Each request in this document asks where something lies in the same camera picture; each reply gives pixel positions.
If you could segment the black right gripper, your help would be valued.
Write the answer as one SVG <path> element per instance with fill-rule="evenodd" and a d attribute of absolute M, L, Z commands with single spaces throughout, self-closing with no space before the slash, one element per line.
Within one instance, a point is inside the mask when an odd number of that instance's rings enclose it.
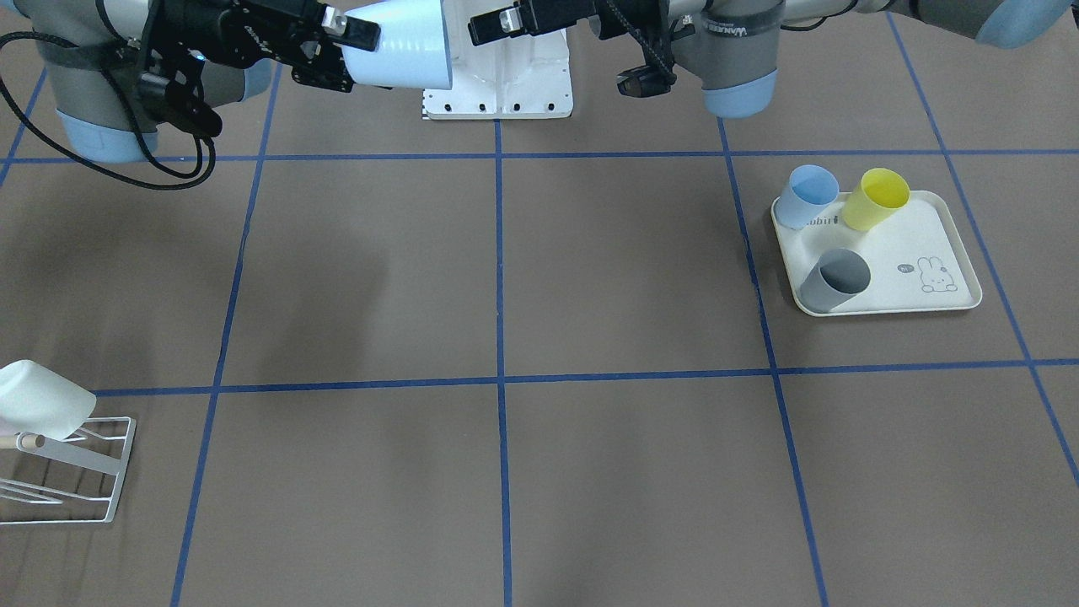
<path fill-rule="evenodd" d="M 355 82 L 340 45 L 375 51 L 380 35 L 380 24 L 320 1 L 152 1 L 142 44 L 161 58 L 195 51 L 238 69 L 272 59 L 301 85 L 349 93 Z"/>

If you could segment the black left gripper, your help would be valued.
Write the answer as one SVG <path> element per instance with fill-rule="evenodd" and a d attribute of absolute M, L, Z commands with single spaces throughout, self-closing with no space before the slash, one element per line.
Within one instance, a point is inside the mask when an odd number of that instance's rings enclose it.
<path fill-rule="evenodd" d="M 672 30 L 659 1 L 529 1 L 527 26 L 520 8 L 498 8 L 470 17 L 469 35 L 473 46 L 484 46 L 521 35 L 565 30 L 583 19 L 599 20 L 600 39 L 631 30 L 668 37 Z"/>

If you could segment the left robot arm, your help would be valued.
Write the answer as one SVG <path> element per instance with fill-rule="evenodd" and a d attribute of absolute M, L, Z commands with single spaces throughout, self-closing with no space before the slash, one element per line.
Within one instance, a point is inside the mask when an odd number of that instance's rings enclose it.
<path fill-rule="evenodd" d="M 722 119 L 759 114 L 771 101 L 780 35 L 816 30 L 848 13 L 894 13 L 1015 49 L 1044 35 L 1075 1 L 515 1 L 470 17 L 475 46 L 548 35 L 586 20 L 601 40 L 631 35 L 644 64 L 618 75 L 636 99 L 666 94 L 682 67 L 701 81 L 705 107 Z"/>

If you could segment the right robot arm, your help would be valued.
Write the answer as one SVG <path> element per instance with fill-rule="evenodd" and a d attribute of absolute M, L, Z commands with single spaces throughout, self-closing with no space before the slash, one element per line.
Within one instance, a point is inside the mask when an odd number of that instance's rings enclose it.
<path fill-rule="evenodd" d="M 131 163 L 169 124 L 206 148 L 219 106 L 267 88 L 267 63 L 350 92 L 344 50 L 374 51 L 380 24 L 319 1 L 4 1 L 30 22 L 73 152 Z"/>

